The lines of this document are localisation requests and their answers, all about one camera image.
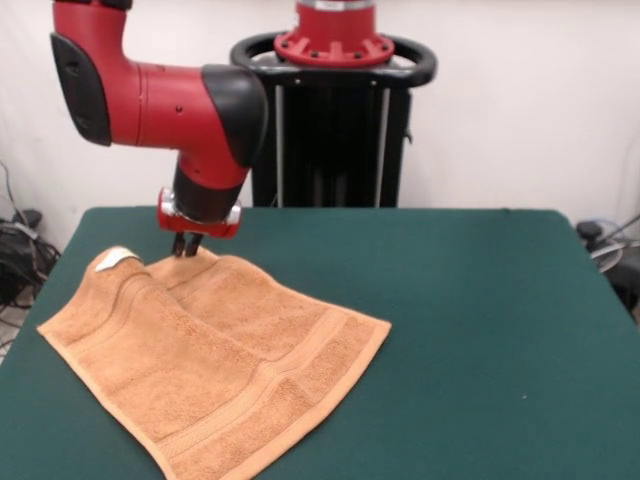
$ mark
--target brown towel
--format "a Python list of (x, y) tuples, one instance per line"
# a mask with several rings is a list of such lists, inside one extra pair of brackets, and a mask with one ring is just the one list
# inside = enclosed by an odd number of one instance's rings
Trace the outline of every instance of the brown towel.
[(390, 327), (240, 258), (145, 267), (116, 248), (39, 332), (167, 478), (208, 480), (253, 477), (300, 441)]

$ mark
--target cable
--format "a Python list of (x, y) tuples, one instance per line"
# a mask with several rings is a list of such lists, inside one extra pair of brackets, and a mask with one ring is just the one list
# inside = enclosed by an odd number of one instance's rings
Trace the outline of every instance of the cable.
[[(620, 224), (614, 222), (613, 220), (609, 220), (608, 218), (592, 218), (592, 219), (589, 219), (587, 221), (588, 222), (597, 223), (599, 225), (611, 227), (613, 229), (612, 231), (620, 230), (622, 228), (620, 226)], [(620, 238), (622, 240), (628, 240), (627, 237), (624, 235), (624, 233), (620, 236)]]
[(636, 241), (631, 243), (617, 243), (615, 245), (601, 248), (600, 250), (596, 250), (591, 253), (591, 259), (597, 260), (598, 258), (609, 255), (610, 253), (626, 250), (628, 248), (640, 248), (640, 242)]
[(618, 250), (617, 252), (615, 252), (615, 256), (611, 260), (609, 260), (604, 265), (599, 266), (600, 273), (607, 273), (612, 268), (615, 268), (620, 263), (620, 260), (622, 260), (623, 256), (624, 250)]
[(629, 220), (627, 223), (625, 223), (624, 225), (619, 227), (618, 229), (614, 230), (612, 233), (610, 233), (610, 234), (604, 236), (603, 238), (601, 238), (598, 241), (598, 245), (602, 245), (607, 240), (611, 240), (612, 238), (615, 238), (616, 235), (618, 235), (619, 233), (624, 232), (627, 228), (629, 228), (630, 226), (632, 226), (633, 224), (635, 224), (635, 223), (637, 223), (639, 221), (640, 221), (640, 213), (638, 215), (636, 215), (635, 217), (633, 217), (631, 220)]
[(7, 167), (2, 160), (0, 160), (0, 167), (2, 167), (2, 169), (4, 170), (4, 182), (7, 187), (7, 195), (9, 195), (9, 199), (11, 200), (11, 203), (15, 205), (16, 201), (13, 199), (13, 193), (11, 192), (11, 179), (9, 174), (9, 167)]
[(22, 325), (18, 325), (17, 323), (10, 322), (9, 320), (5, 320), (4, 318), (0, 318), (0, 323), (3, 323), (6, 326), (11, 328), (16, 328), (18, 330), (22, 328)]

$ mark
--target black cable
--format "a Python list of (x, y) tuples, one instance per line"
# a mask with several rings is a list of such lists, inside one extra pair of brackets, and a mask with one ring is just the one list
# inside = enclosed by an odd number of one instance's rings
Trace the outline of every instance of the black cable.
[(629, 220), (627, 223), (622, 225), (617, 230), (614, 230), (613, 232), (609, 233), (608, 235), (602, 237), (600, 240), (598, 240), (598, 243), (596, 244), (596, 246), (600, 246), (603, 243), (605, 243), (607, 240), (611, 240), (616, 235), (618, 235), (619, 233), (624, 232), (627, 228), (629, 228), (630, 226), (634, 225), (635, 223), (637, 223), (639, 221), (640, 221), (640, 213), (638, 215), (636, 215), (635, 217), (633, 217), (631, 220)]
[(5, 348), (7, 348), (9, 345), (11, 345), (13, 342), (15, 341), (14, 338), (12, 338), (11, 340), (7, 340), (6, 342), (2, 342), (0, 343), (0, 350), (3, 350)]
[(15, 273), (18, 277), (22, 278), (23, 280), (25, 280), (30, 285), (34, 287), (39, 287), (37, 280), (34, 280), (33, 278), (31, 278), (28, 273), (25, 273), (24, 270), (20, 268), (20, 266), (16, 265), (10, 260), (7, 260), (5, 258), (0, 258), (0, 265), (3, 265), (6, 268), (11, 269), (13, 273)]
[(17, 323), (10, 322), (9, 320), (5, 320), (4, 318), (0, 318), (0, 323), (3, 323), (11, 328), (16, 328), (18, 330), (22, 328), (22, 325), (18, 325)]

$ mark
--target green felt surface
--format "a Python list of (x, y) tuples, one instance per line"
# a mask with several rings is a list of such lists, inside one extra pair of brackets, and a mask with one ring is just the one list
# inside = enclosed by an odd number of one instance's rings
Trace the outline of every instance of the green felt surface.
[[(153, 262), (171, 236), (152, 208), (85, 215), (0, 367), (3, 479), (162, 478), (35, 332), (116, 244)], [(393, 323), (346, 400), (261, 478), (640, 478), (640, 338), (560, 215), (257, 209), (207, 245)]]

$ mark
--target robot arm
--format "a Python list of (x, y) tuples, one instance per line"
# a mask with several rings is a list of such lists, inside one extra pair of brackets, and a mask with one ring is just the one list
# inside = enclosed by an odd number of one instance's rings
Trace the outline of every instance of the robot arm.
[(179, 150), (173, 189), (158, 218), (177, 232), (232, 236), (235, 203), (259, 154), (267, 123), (260, 81), (232, 66), (171, 67), (134, 62), (122, 51), (132, 0), (54, 0), (52, 46), (65, 100), (88, 141)]

